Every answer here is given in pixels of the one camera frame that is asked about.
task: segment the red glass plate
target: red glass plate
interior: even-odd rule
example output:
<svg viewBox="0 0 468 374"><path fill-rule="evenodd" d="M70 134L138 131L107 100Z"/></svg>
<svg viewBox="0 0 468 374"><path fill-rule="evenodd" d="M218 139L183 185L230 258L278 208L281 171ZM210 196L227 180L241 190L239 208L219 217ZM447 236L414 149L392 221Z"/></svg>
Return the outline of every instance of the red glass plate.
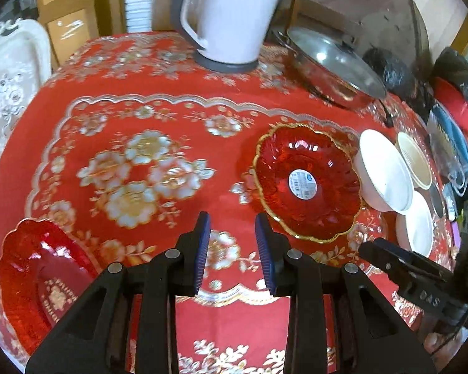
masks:
<svg viewBox="0 0 468 374"><path fill-rule="evenodd" d="M253 167L263 207L290 235L328 243L352 229L359 177L328 134L278 125L258 141Z"/></svg>
<svg viewBox="0 0 468 374"><path fill-rule="evenodd" d="M25 219L3 242L4 311L28 353L97 277L83 249L55 223Z"/></svg>

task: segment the black plastic bag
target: black plastic bag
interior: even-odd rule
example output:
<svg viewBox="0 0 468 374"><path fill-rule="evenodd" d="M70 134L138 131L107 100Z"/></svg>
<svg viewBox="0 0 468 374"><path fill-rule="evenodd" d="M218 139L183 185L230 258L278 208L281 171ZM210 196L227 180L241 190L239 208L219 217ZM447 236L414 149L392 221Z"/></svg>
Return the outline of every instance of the black plastic bag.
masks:
<svg viewBox="0 0 468 374"><path fill-rule="evenodd" d="M452 48L445 48L435 62L432 77L440 77L455 86L468 101L468 62Z"/></svg>
<svg viewBox="0 0 468 374"><path fill-rule="evenodd" d="M434 101L427 87L409 67L387 49L369 49L362 58L382 79L387 90L407 104L427 122Z"/></svg>
<svg viewBox="0 0 468 374"><path fill-rule="evenodd" d="M362 59L380 76L388 91L402 100L416 95L416 78L407 65L392 52L372 48Z"/></svg>

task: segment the kettle handle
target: kettle handle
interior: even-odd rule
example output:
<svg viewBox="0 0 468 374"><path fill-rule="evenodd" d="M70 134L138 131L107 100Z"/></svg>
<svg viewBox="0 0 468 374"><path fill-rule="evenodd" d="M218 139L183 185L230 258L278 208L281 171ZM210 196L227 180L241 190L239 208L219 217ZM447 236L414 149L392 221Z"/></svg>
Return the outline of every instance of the kettle handle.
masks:
<svg viewBox="0 0 468 374"><path fill-rule="evenodd" d="M196 49L206 49L207 42L192 29L187 21L191 0L172 0L170 20L173 27Z"/></svg>

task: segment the kettle base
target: kettle base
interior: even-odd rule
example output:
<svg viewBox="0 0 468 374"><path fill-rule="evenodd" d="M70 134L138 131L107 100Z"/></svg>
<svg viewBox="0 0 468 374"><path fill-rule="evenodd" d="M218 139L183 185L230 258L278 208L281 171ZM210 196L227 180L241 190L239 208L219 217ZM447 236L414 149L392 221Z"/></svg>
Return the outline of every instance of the kettle base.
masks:
<svg viewBox="0 0 468 374"><path fill-rule="evenodd" d="M194 60L200 66L208 70L213 70L214 72L218 73L248 73L252 70L255 70L258 66L258 60L249 63L241 63L241 64L230 64L230 63L222 63L216 62L215 60L208 59L204 57L198 51L194 52Z"/></svg>

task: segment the electric kettle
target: electric kettle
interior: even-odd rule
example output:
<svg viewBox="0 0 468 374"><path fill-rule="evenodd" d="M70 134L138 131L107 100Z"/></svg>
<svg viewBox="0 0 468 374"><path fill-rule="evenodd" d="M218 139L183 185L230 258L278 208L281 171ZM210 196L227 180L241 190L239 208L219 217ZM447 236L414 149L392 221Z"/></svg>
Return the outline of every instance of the electric kettle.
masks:
<svg viewBox="0 0 468 374"><path fill-rule="evenodd" d="M244 73L258 65L278 0L202 0L197 31L188 23L191 0L172 0L171 21L195 48L195 60L222 73Z"/></svg>

